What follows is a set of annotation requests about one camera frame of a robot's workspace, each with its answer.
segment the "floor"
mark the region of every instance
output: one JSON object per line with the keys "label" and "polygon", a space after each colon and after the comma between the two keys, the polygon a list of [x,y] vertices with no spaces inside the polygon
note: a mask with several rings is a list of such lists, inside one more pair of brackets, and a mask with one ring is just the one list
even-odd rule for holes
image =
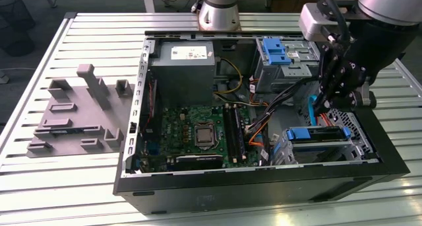
{"label": "floor", "polygon": [[[56,29],[67,12],[145,12],[140,0],[57,0],[57,8],[51,8],[47,0],[24,0],[32,17],[37,23],[29,31],[29,36],[36,44],[35,51],[24,57],[9,57],[0,50],[0,70],[8,75],[11,81],[0,85],[0,132],[12,114],[20,96],[28,85],[33,71],[43,58]],[[178,0],[175,2],[156,0],[156,12],[188,12],[194,0]],[[240,12],[267,12],[263,0],[242,0]],[[403,63],[418,81],[422,81],[422,30],[415,41],[407,49]]]}

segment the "yellow wire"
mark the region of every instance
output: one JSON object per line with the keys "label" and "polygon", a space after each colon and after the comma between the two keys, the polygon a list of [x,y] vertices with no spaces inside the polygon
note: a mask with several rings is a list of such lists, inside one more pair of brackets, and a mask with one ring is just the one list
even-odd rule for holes
{"label": "yellow wire", "polygon": [[236,91],[240,87],[242,87],[242,74],[240,74],[240,70],[239,68],[234,65],[234,63],[231,63],[231,61],[226,58],[222,58],[222,60],[227,61],[227,63],[234,67],[234,69],[236,70],[238,74],[239,74],[239,84],[238,86],[232,89],[232,90],[227,90],[227,91],[215,91],[214,93],[218,94],[226,94],[226,93],[231,93],[234,91]]}

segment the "label sticker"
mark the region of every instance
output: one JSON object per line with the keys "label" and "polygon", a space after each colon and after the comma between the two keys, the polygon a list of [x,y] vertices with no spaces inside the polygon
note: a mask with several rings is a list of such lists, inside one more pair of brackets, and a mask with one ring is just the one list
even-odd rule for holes
{"label": "label sticker", "polygon": [[264,150],[262,150],[262,157],[268,160],[268,153]]}
{"label": "label sticker", "polygon": [[171,59],[207,59],[206,46],[175,46],[171,48]]}
{"label": "label sticker", "polygon": [[254,84],[250,84],[250,90],[251,90],[251,93],[255,93],[255,85]]}
{"label": "label sticker", "polygon": [[296,52],[287,52],[287,56],[299,58],[299,54]]}
{"label": "label sticker", "polygon": [[279,138],[279,135],[272,134],[271,141],[272,141],[272,142],[276,142],[276,141],[278,141],[278,138]]}

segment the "blue clip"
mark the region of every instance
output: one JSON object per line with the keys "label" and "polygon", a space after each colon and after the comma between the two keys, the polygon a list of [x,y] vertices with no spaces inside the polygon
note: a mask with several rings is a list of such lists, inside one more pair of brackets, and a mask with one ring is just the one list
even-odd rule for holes
{"label": "blue clip", "polygon": [[310,139],[311,134],[307,128],[292,128],[290,131],[294,133],[295,139]]}
{"label": "blue clip", "polygon": [[316,100],[316,95],[311,95],[308,99],[308,113],[310,113],[310,120],[311,120],[311,125],[316,125],[316,119],[315,119],[315,114],[314,114],[314,106],[312,102]]}
{"label": "blue clip", "polygon": [[272,154],[275,154],[278,152],[278,149],[280,148],[280,146],[282,146],[282,142],[278,142],[278,145],[276,145],[276,147],[275,147],[275,149],[272,151]]}
{"label": "blue clip", "polygon": [[347,128],[347,126],[343,127],[343,132],[344,132],[346,139],[350,139],[351,138],[351,132],[350,132],[350,129]]}
{"label": "blue clip", "polygon": [[295,138],[295,136],[292,135],[292,132],[291,131],[286,131],[286,133],[287,133],[288,140],[292,140]]}
{"label": "blue clip", "polygon": [[286,55],[286,47],[279,39],[263,38],[263,50],[268,56],[268,63],[271,65],[288,65],[291,63],[291,59]]}

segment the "red wire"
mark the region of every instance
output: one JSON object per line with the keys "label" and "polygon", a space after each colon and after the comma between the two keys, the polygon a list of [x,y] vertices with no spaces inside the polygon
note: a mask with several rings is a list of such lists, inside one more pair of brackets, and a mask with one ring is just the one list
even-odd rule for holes
{"label": "red wire", "polygon": [[148,126],[148,123],[149,123],[151,117],[152,117],[152,85],[151,85],[151,82],[148,82],[148,85],[149,85],[149,116],[148,116],[148,120],[147,120],[144,129],[143,129],[143,132],[145,131],[145,128]]}

